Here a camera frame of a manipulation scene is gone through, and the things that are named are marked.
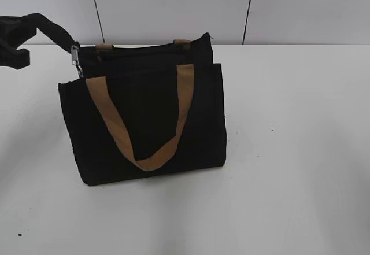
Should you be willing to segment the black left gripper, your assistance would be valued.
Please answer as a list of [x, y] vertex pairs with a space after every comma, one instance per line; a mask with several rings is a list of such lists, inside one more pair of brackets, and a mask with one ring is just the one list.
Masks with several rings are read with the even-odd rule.
[[22, 17], [1, 16], [1, 66], [16, 70], [30, 66], [29, 50], [17, 48], [33, 38], [36, 29], [67, 53], [79, 51], [79, 42], [64, 28], [40, 13]]

